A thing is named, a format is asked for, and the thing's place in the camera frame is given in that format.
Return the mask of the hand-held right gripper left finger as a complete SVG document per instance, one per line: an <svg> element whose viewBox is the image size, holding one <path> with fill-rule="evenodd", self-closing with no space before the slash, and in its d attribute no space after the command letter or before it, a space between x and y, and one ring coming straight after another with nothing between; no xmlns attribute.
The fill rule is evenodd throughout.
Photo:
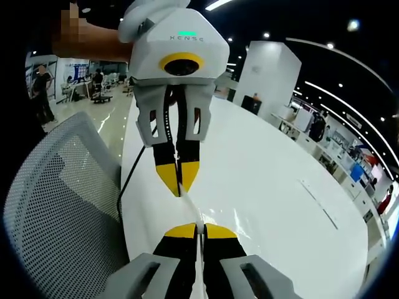
<svg viewBox="0 0 399 299"><path fill-rule="evenodd" d="M189 298L196 276L198 228L167 231L152 254L142 253L109 276L108 298Z"/></svg>

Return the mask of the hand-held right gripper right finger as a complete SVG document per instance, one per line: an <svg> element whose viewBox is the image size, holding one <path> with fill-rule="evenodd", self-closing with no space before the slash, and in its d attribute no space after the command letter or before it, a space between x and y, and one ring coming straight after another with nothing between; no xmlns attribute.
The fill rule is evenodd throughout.
<svg viewBox="0 0 399 299"><path fill-rule="evenodd" d="M237 235L204 225L204 284L209 298L299 298L292 280L258 255L248 255Z"/></svg>

